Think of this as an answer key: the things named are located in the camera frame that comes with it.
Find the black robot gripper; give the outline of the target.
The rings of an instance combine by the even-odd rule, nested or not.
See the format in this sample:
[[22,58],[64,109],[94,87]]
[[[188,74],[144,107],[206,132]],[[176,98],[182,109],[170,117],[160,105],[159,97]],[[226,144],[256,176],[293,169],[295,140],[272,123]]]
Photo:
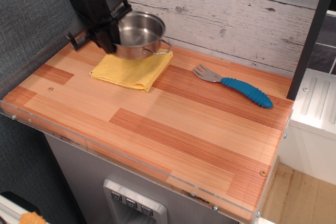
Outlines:
[[119,45],[119,20],[132,11],[128,0],[70,0],[76,15],[65,36],[74,50],[89,41],[107,54],[116,52]]

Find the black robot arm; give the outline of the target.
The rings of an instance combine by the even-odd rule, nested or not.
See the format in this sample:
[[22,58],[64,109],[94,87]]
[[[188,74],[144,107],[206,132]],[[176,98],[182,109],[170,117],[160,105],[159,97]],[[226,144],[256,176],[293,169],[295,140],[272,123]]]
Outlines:
[[128,0],[69,0],[75,17],[65,36],[74,50],[89,41],[106,53],[116,52],[120,44],[118,22],[132,11]]

